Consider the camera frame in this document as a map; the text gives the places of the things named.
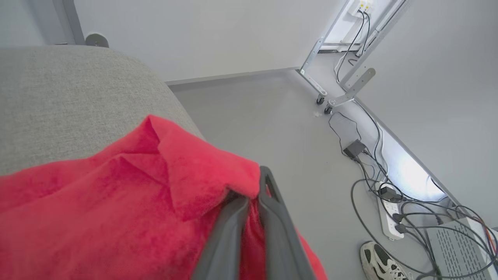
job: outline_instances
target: floor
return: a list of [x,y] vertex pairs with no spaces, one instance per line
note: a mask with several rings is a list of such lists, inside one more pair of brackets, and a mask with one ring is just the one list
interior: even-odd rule
[[[338,54],[319,54],[312,77],[331,95],[343,92],[332,67]],[[346,74],[347,61],[341,69]],[[360,167],[341,154],[357,138],[355,124],[339,114],[323,115],[325,105],[295,71],[170,86],[206,140],[214,146],[270,167],[294,225],[318,255],[329,279],[366,279],[360,245],[370,240],[350,199],[351,185],[362,178]],[[354,103],[339,110],[358,122],[362,141],[373,151],[375,126]],[[385,158],[390,177],[419,199],[442,197],[427,174],[389,136]],[[362,161],[373,164],[366,157]],[[372,168],[367,166],[369,174]],[[393,254],[422,270],[430,270],[420,246],[410,238],[390,242],[380,229],[377,202],[361,183],[355,202],[367,226]]]

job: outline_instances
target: black cable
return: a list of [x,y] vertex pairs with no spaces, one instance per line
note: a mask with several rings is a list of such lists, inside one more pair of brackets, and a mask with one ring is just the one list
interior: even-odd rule
[[364,167],[364,166],[362,166],[363,173],[365,174],[365,177],[366,177],[366,178],[368,178],[368,179],[373,179],[373,178],[374,178],[374,176],[375,176],[375,168],[374,168],[372,165],[370,165],[370,164],[368,164],[368,163],[364,163],[363,161],[361,161],[361,160],[360,160],[360,158],[358,158],[358,159],[356,159],[356,158],[352,158],[352,160],[353,160],[353,161],[356,161],[356,163],[360,164],[360,166],[362,166],[363,164],[366,164],[366,165],[370,166],[370,167],[373,169],[373,175],[372,175],[371,177],[370,177],[370,176],[368,176],[368,173],[367,173],[367,171],[365,170],[365,167]]
[[[485,267],[481,268],[480,270],[474,272],[474,273],[471,273],[471,274],[468,274],[468,275],[463,275],[463,276],[440,276],[440,275],[437,275],[437,274],[433,274],[433,273],[425,273],[425,272],[422,272],[420,270],[417,270],[407,264],[405,264],[404,262],[400,261],[398,258],[396,258],[395,256],[393,256],[391,253],[389,253],[388,250],[385,249],[384,246],[382,246],[382,244],[375,238],[375,236],[372,234],[372,232],[368,229],[368,227],[366,226],[366,224],[364,223],[364,221],[362,220],[361,216],[360,216],[360,213],[358,212],[358,209],[356,208],[356,204],[355,204],[355,199],[354,199],[354,190],[355,190],[355,187],[356,185],[361,182],[361,181],[368,181],[368,180],[371,180],[371,179],[360,179],[360,180],[357,180],[356,182],[353,183],[353,185],[351,186],[351,203],[353,204],[353,209],[356,213],[356,216],[358,217],[360,223],[362,224],[362,226],[365,228],[365,230],[368,232],[368,234],[370,235],[370,237],[386,252],[388,252],[388,254],[395,260],[397,261],[398,263],[400,263],[401,265],[417,272],[417,273],[420,273],[420,274],[423,274],[424,276],[427,276],[427,277],[437,277],[437,278],[442,278],[442,279],[459,279],[459,278],[465,278],[465,277],[469,277],[469,276],[472,276],[472,275],[475,275],[475,274],[478,274],[482,271],[484,271],[485,269],[487,269],[488,267],[490,267],[491,265],[493,265],[494,261],[495,260],[492,260],[490,263],[488,263]],[[480,245],[475,239],[473,239],[472,237],[468,236],[471,240],[475,241],[478,245]]]
[[353,61],[358,61],[358,60],[357,60],[357,59],[354,59],[354,58],[350,58],[350,59],[348,59],[349,64],[351,64],[351,66],[354,66],[354,64],[351,62],[352,60],[353,60]]
[[425,239],[421,240],[416,234],[414,234],[411,231],[407,230],[406,233],[413,236],[420,243],[420,245],[422,245],[422,247],[424,247],[425,252],[427,253],[427,256],[429,257],[429,260],[432,264],[433,269],[436,270],[438,268],[438,266],[436,264],[434,253],[432,253],[432,249],[429,247],[429,243]]
[[[339,114],[339,115],[343,116],[343,118],[345,118],[345,119],[347,119],[347,120],[349,120],[349,121],[351,121],[351,122],[355,123],[355,125],[356,125],[356,132],[358,133],[358,136],[360,137],[360,140],[362,140],[362,135],[360,134],[360,131],[358,130],[358,123],[357,123],[357,122],[355,122],[355,121],[353,121],[353,120],[351,120],[350,118],[348,118],[348,117],[344,116],[341,112],[335,112],[335,113],[337,113],[337,114]],[[339,136],[339,134],[336,132],[336,130],[335,130],[335,129],[332,127],[332,125],[330,124],[330,120],[332,120],[332,117],[334,116],[334,114],[335,114],[335,113],[332,113],[332,115],[331,115],[331,116],[330,116],[330,118],[329,118],[329,127],[332,129],[332,131],[333,131],[333,132],[337,135],[337,137],[339,138],[339,147],[341,147],[341,153],[343,154],[343,156],[345,156],[345,157],[347,157],[347,158],[350,158],[350,159],[352,159],[352,160],[356,161],[354,158],[351,158],[351,157],[349,157],[347,154],[345,154],[345,153],[344,153],[344,149],[342,148],[342,143],[341,143],[342,139],[341,139],[341,137]],[[373,165],[370,165],[370,164],[368,164],[368,163],[364,163],[364,162],[360,161],[360,159],[359,159],[359,158],[358,158],[358,161],[359,161],[359,162],[361,162],[362,164],[366,164],[366,165],[370,166],[370,167],[372,168],[372,170],[373,170],[373,175],[372,175],[372,177],[373,177],[373,176],[375,176],[375,167],[374,167]]]
[[378,143],[380,142],[380,129],[379,129],[377,123],[372,118],[372,116],[370,116],[370,114],[365,110],[365,108],[363,108],[359,103],[357,103],[357,104],[366,113],[366,115],[370,118],[370,120],[373,122],[373,125],[377,129],[377,143],[375,144],[375,149],[373,150],[373,157],[374,157],[375,161],[377,161],[377,147],[378,147]]
[[357,123],[357,122],[355,122],[355,121],[351,120],[350,118],[348,118],[348,117],[344,116],[341,112],[335,112],[335,113],[332,113],[332,115],[330,115],[330,118],[329,118],[329,126],[330,126],[330,128],[332,129],[332,131],[333,131],[333,132],[337,135],[337,137],[339,137],[339,146],[341,147],[341,153],[342,153],[344,156],[346,156],[346,157],[350,158],[347,154],[345,154],[345,153],[344,153],[344,149],[342,148],[342,144],[341,144],[341,137],[339,136],[339,134],[337,134],[336,130],[335,130],[335,129],[332,127],[332,125],[330,124],[330,121],[332,120],[332,117],[333,117],[336,113],[337,113],[337,114],[339,114],[339,115],[341,115],[341,116],[343,116],[344,118],[346,118],[346,119],[350,120],[351,122],[355,123],[355,125],[356,125],[356,132],[358,133],[358,136],[360,137],[360,141],[362,140],[362,135],[360,134],[360,131],[358,131],[358,123]]
[[[414,212],[414,213],[406,213],[406,214],[404,214],[405,219],[406,219],[406,216],[409,216],[409,215],[437,215],[437,216],[443,216],[443,217],[445,217],[445,216],[451,217],[451,216],[449,216],[449,215],[446,215],[446,214],[440,214],[440,213],[436,213],[436,214],[434,214],[434,213]],[[475,236],[477,236],[477,237],[478,237],[479,241],[480,241],[482,244],[486,244],[486,243],[484,242],[484,239],[482,239],[482,237],[480,237],[480,236],[479,236],[479,234],[477,234],[477,232],[476,232],[476,231],[474,231],[472,228],[470,228],[469,226],[467,226],[467,225],[465,225],[464,223],[460,222],[459,220],[455,220],[455,222],[457,222],[458,224],[460,224],[460,225],[461,225],[461,226],[463,226],[464,228],[466,228],[466,229],[470,230],[470,231],[471,231],[471,232],[472,232]],[[415,226],[415,225],[406,226],[406,227],[407,227],[407,228],[413,228],[413,229],[419,229],[419,228],[422,228],[422,227],[418,227],[418,226]],[[484,247],[482,247],[482,246],[481,246],[481,248],[483,248],[483,249],[486,251],[486,253],[487,253],[487,254],[488,254],[491,258],[493,258],[493,257],[494,257],[494,256],[491,254],[491,252],[490,252],[487,248],[484,248]]]
[[431,181],[432,181],[432,183],[433,183],[436,187],[438,187],[439,189],[441,189],[441,188],[440,188],[440,187],[436,184],[436,182],[434,182],[434,179],[432,179],[432,177],[431,177]]
[[362,54],[363,55],[363,52],[365,51],[365,45],[367,44],[367,40],[369,39],[369,33],[370,33],[370,16],[367,12],[363,12],[368,18],[369,18],[369,29],[367,31],[367,37],[365,38],[365,44],[363,44],[363,50],[362,50]]
[[475,214],[475,216],[477,216],[477,218],[479,219],[479,221],[477,221],[474,217],[464,213],[464,212],[461,212],[461,211],[458,211],[455,207],[455,209],[453,208],[450,208],[450,207],[446,207],[446,206],[443,206],[443,205],[439,205],[439,204],[434,204],[434,203],[431,203],[431,202],[427,202],[427,201],[424,201],[422,203],[425,203],[425,204],[430,204],[430,205],[434,205],[434,206],[437,206],[437,207],[440,207],[440,208],[443,208],[443,209],[446,209],[446,211],[448,210],[451,210],[451,211],[454,211],[455,213],[457,214],[461,214],[467,218],[470,218],[478,223],[480,223],[483,227],[485,227],[489,232],[490,234],[493,236],[494,240],[495,240],[495,243],[498,244],[498,240],[497,240],[497,237],[495,236],[495,234],[493,233],[493,231],[484,223],[483,219],[479,216],[479,214],[477,214],[474,210],[472,210],[471,208],[467,207],[467,206],[463,206],[463,205],[459,205],[458,207],[462,207],[462,208],[465,208],[465,209],[468,209],[470,210],[473,214]]
[[[425,208],[425,209],[429,210],[429,212],[431,212],[431,213],[433,213],[433,214],[436,214],[436,212],[434,212],[434,210],[432,210],[431,208],[429,208],[429,207],[427,207],[427,206],[425,206],[425,205],[423,205],[423,204],[421,204],[421,203],[419,203],[419,202],[415,202],[415,201],[406,201],[406,202],[404,202],[404,203],[403,203],[403,205],[401,206],[401,211],[400,211],[400,212],[401,212],[401,214],[404,214],[404,207],[405,207],[405,205],[408,205],[408,204],[415,204],[415,205],[419,205],[419,206],[421,206],[421,207],[423,207],[423,208]],[[406,221],[407,221],[407,222],[408,222],[411,226],[415,226],[415,225],[414,225],[414,224],[413,224],[413,223],[412,223],[412,222],[408,219],[408,217],[406,217],[406,216],[405,216],[405,220],[406,220]],[[430,242],[428,241],[428,240],[429,240],[428,236],[427,236],[427,239],[424,239],[424,237],[422,236],[422,233],[421,233],[418,229],[416,229],[416,231],[417,231],[417,233],[420,235],[420,237],[424,240],[424,242],[425,242],[425,244],[426,244],[426,246],[427,246],[427,248],[428,248],[428,250],[429,250],[429,254],[432,256],[432,259],[433,259],[433,261],[434,261],[434,263],[433,263],[433,268],[434,268],[436,271],[438,271],[438,267],[437,267],[437,265],[436,265],[436,258],[434,257],[434,252],[432,251],[432,246],[431,246]]]
[[389,177],[385,174],[385,170],[384,170],[384,168],[383,168],[383,167],[382,167],[382,166],[378,163],[378,161],[376,161],[376,162],[377,162],[377,165],[379,166],[379,168],[383,171],[383,173],[384,173],[384,175],[385,175],[385,177],[386,177],[386,179],[387,179],[387,181],[386,181],[386,182],[382,182],[382,183],[380,184],[380,186],[379,186],[379,190],[380,190],[380,189],[382,188],[382,186],[384,186],[384,185],[391,185],[392,187],[394,187],[394,188],[395,188],[395,189],[396,189],[396,190],[400,193],[401,198],[400,198],[399,200],[395,200],[395,201],[391,201],[391,200],[385,199],[385,198],[383,198],[382,196],[380,196],[379,194],[377,194],[377,193],[376,193],[376,191],[374,191],[374,190],[372,189],[372,187],[373,187],[373,186],[370,186],[370,184],[368,184],[368,183],[367,183],[367,185],[369,186],[370,191],[371,191],[371,192],[373,192],[373,194],[374,194],[375,196],[377,196],[378,198],[380,198],[380,199],[382,199],[382,200],[384,200],[384,201],[387,201],[387,202],[400,203],[400,202],[402,202],[402,201],[405,201],[406,199],[405,199],[404,197],[405,197],[406,195],[404,195],[404,193],[403,193],[403,192],[402,192],[402,191],[401,191],[401,190],[400,190],[400,189],[399,189],[399,188],[398,188],[395,184],[393,184],[393,183],[391,182],[391,180],[389,179]]
[[[399,189],[393,182],[392,180],[389,178],[389,176],[387,175],[387,172],[386,170],[384,169],[384,167],[382,166],[382,164],[374,157],[372,156],[372,154],[368,151],[368,149],[366,149],[367,152],[365,152],[371,159],[373,159],[377,166],[380,168],[380,171],[384,174],[385,176],[385,182],[383,184],[387,184],[389,183],[391,186],[393,186],[401,195],[401,197],[403,197],[404,200],[408,201],[408,199],[405,199],[404,197],[406,198],[409,198],[413,201],[418,201],[418,202],[425,202],[424,200],[420,200],[420,199],[416,199],[416,198],[413,198],[409,195],[407,195],[406,193],[404,193],[403,191],[401,191],[401,189]],[[434,203],[437,203],[437,202],[441,202],[443,199],[445,199],[446,197],[443,197],[441,198],[440,200],[438,201],[428,201],[428,202],[434,202]]]
[[349,52],[349,50],[351,49],[351,47],[352,47],[352,46],[353,46],[353,44],[355,43],[356,38],[357,38],[357,37],[358,37],[358,35],[360,34],[360,31],[363,29],[363,24],[365,23],[365,15],[364,15],[364,14],[363,14],[360,10],[358,10],[358,12],[359,12],[359,13],[361,13],[361,14],[362,14],[362,17],[363,17],[362,26],[360,27],[360,29],[358,30],[358,33],[356,33],[355,38],[353,39],[353,41],[352,41],[352,42],[351,42],[351,44],[349,45],[349,48],[348,48],[348,50],[346,51],[346,54],[344,55],[344,59],[341,61],[341,65],[339,65],[339,68],[337,69],[337,76],[336,76],[337,81],[339,81],[339,71],[341,70],[341,66],[342,66],[342,64],[344,63],[344,60],[346,59],[346,56],[348,56],[348,52]]
[[[369,180],[373,181],[374,183],[380,183],[380,182],[378,182],[378,181],[376,181],[376,180],[373,180],[372,178],[368,178],[368,176],[367,176],[367,172],[366,172],[365,167],[364,167],[363,165],[362,165],[362,168],[363,168],[363,172],[364,172],[364,174],[365,174],[365,175],[364,175],[365,179],[369,179]],[[386,184],[389,184],[389,183],[387,183],[387,182],[382,182],[382,183],[380,184],[380,186],[379,186],[379,190],[382,188],[382,186],[383,186],[383,185],[386,185]],[[389,184],[389,185],[393,186],[395,189],[397,189],[399,192],[401,192],[401,191],[399,190],[399,188],[398,188],[398,187],[396,187],[395,185],[392,185],[392,184]],[[367,182],[367,186],[369,187],[370,192],[372,192],[372,193],[373,193],[376,197],[380,198],[380,199],[381,199],[381,200],[383,200],[383,201],[387,201],[387,202],[391,202],[391,203],[400,203],[400,202],[402,202],[402,201],[403,201],[403,199],[402,199],[403,197],[401,197],[401,199],[399,199],[399,200],[394,200],[394,201],[391,201],[391,200],[389,200],[389,199],[385,199],[385,198],[383,198],[382,196],[380,196],[380,195],[377,193],[378,191],[374,189],[374,185],[370,186],[370,184]],[[394,218],[393,218],[393,217],[389,214],[389,211],[386,209],[386,207],[385,207],[384,203],[382,204],[382,206],[384,207],[384,210],[386,211],[386,214],[387,214],[387,215],[388,215],[388,216],[389,216],[389,217],[390,217],[393,221],[395,221],[395,219],[394,219]]]

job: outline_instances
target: gray fabric upholstery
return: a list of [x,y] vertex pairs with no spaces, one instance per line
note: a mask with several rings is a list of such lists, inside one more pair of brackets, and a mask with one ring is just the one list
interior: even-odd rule
[[0,49],[0,175],[91,156],[148,114],[201,133],[144,64],[87,46]]

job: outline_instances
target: power strip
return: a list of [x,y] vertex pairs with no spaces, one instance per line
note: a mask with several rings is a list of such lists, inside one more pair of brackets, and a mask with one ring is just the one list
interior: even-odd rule
[[[377,182],[375,184],[375,190],[378,191],[381,184],[383,184],[383,182]],[[391,186],[390,184],[384,184],[382,185],[382,187],[388,187],[394,189],[393,186]],[[382,225],[382,232],[384,232],[387,238],[389,238],[389,240],[391,241],[403,238],[404,234],[399,233],[399,231],[395,229],[397,223],[393,221],[391,217],[386,213],[387,210],[391,216],[395,213],[399,214],[398,204],[382,200],[380,197],[377,197],[377,201],[378,201],[378,211],[380,214],[380,224]]]

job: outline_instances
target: shoe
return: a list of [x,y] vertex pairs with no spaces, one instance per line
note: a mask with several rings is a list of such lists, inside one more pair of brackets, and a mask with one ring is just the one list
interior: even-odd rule
[[363,243],[360,258],[368,280],[409,280],[406,272],[374,241]]

